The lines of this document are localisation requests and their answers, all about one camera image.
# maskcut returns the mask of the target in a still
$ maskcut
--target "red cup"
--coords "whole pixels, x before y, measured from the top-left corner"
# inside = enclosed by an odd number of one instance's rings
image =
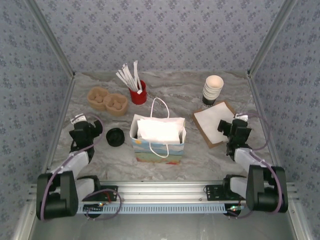
[[[135,91],[131,91],[131,89],[129,88],[130,95],[131,95],[131,101],[134,104],[137,104],[137,105],[144,104],[147,101],[146,84],[142,80],[140,80],[140,82],[141,82],[141,87],[142,87],[142,93],[141,94],[138,94]]]

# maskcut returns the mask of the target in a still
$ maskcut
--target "black lid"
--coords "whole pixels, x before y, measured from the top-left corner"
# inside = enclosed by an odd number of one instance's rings
[[[124,131],[120,128],[112,128],[106,133],[106,140],[112,147],[119,147],[125,142]]]

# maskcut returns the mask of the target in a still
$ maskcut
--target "white rope handle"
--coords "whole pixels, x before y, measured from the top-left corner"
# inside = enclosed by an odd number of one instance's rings
[[[152,118],[152,113],[153,113],[153,111],[154,111],[154,104],[155,104],[155,100],[156,99],[159,99],[161,102],[163,102],[163,104],[165,105],[165,107],[166,107],[166,110],[167,110],[167,112],[168,112],[168,117],[167,117],[167,119],[169,119],[169,116],[170,116],[170,113],[169,113],[169,108],[168,108],[168,106],[167,106],[167,104],[165,103],[165,101],[163,101],[160,97],[155,97],[154,99],[153,99],[153,102],[152,102],[152,105],[151,105],[151,113],[150,113],[150,118]]]
[[[166,144],[165,146],[166,146],[166,156],[161,156],[161,155],[159,155],[158,153],[156,153],[156,152],[152,149],[152,147],[151,147],[151,142],[149,142],[149,148],[150,148],[151,152],[153,152],[155,155],[157,155],[158,157],[163,158],[163,159],[164,159],[164,158],[167,158],[167,157],[169,156],[168,144]]]

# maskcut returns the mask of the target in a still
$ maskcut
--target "patterned wallpaper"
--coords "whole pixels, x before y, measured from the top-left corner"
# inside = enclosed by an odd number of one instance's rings
[[[283,0],[36,0],[76,72],[246,70]]]
[[[320,240],[320,2],[300,0],[254,77],[287,178]]]
[[[0,239],[43,166],[69,83],[21,0],[0,0]]]

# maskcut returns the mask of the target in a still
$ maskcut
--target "gray floor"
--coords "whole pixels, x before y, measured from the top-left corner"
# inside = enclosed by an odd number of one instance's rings
[[[245,174],[243,168],[226,156],[226,146],[209,149],[199,130],[191,119],[192,113],[202,104],[202,89],[210,75],[219,75],[224,86],[217,101],[228,101],[238,112],[254,112],[256,106],[245,75],[234,72],[142,72],[140,78],[147,84],[147,102],[135,105],[129,101],[125,116],[114,117],[107,112],[98,112],[89,107],[87,94],[92,87],[107,88],[110,93],[120,93],[130,100],[129,90],[117,78],[114,72],[77,73],[68,111],[63,123],[53,165],[57,166],[66,159],[72,142],[68,131],[72,130],[70,119],[80,113],[93,112],[104,122],[105,130],[121,128],[125,134],[125,143],[120,147],[111,147],[105,138],[95,147],[92,162],[80,175],[94,174],[101,180],[222,180],[226,174]],[[134,114],[150,115],[154,97],[162,98],[168,105],[171,117],[186,119],[186,142],[180,165],[137,162],[129,137],[130,125]],[[166,117],[161,104],[155,104],[155,117]],[[265,143],[265,137],[258,119],[249,120],[253,129],[248,144],[259,147]],[[259,151],[261,157],[270,162],[268,149]]]
[[[245,219],[223,214],[119,215],[87,221],[84,215],[36,220],[30,240],[295,240],[288,214],[254,212]]]

